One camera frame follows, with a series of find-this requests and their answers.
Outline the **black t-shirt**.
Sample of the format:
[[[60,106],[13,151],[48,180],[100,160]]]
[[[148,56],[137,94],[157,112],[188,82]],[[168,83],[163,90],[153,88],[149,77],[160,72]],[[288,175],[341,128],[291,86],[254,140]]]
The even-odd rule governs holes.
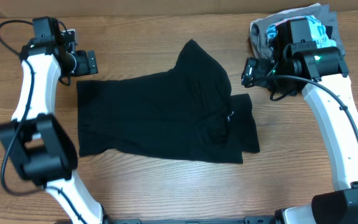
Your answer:
[[[126,80],[77,83],[80,156],[109,149],[161,159],[240,164],[260,151],[248,94],[194,40],[175,66]]]

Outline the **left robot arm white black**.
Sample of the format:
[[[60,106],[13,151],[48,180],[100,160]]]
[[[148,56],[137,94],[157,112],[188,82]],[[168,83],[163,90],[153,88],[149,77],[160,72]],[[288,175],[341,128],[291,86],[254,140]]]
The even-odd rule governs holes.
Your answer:
[[[94,51],[77,50],[76,32],[54,17],[29,22],[34,38],[18,56],[23,82],[11,121],[0,124],[5,148],[0,181],[10,195],[45,191],[70,217],[70,223],[111,223],[77,171],[74,144],[55,117],[58,83],[98,72]]]

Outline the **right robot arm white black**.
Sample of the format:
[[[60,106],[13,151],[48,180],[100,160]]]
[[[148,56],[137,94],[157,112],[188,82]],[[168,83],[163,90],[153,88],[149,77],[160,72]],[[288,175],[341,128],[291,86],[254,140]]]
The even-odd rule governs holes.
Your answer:
[[[334,45],[320,47],[320,30],[304,16],[275,25],[270,60],[248,58],[241,76],[251,88],[264,86],[271,100],[300,92],[321,131],[331,164],[334,190],[303,206],[282,208],[272,216],[249,217],[249,223],[358,223],[358,112],[349,70]]]

